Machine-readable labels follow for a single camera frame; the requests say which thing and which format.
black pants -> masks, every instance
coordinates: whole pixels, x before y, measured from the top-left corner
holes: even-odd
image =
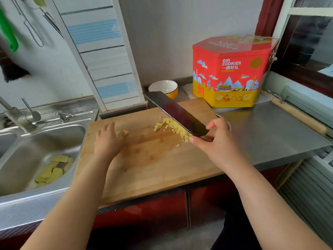
[[[260,244],[244,211],[239,194],[228,198],[220,207],[227,213],[224,227],[211,250],[261,250]]]

green utensil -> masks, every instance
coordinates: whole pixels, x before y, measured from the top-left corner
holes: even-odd
[[[7,38],[7,40],[9,41],[10,50],[12,52],[16,52],[17,49],[19,48],[19,43],[17,42],[16,37],[13,33],[13,30],[1,9],[0,9],[0,29],[1,29],[2,33],[5,35],[5,37]]]

red and yellow tin box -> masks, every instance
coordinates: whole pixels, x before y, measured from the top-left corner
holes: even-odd
[[[212,37],[193,45],[193,94],[211,107],[252,107],[278,39]]]

forearm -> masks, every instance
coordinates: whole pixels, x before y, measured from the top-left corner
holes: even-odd
[[[22,249],[85,249],[108,166],[93,158]]]
[[[264,250],[330,249],[248,162],[228,167],[225,172],[238,189],[244,210]]]

knife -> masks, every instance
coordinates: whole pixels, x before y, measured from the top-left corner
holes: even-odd
[[[193,136],[200,137],[206,141],[213,141],[212,137],[206,136],[209,130],[206,129],[203,123],[163,92],[144,92],[144,96]]]

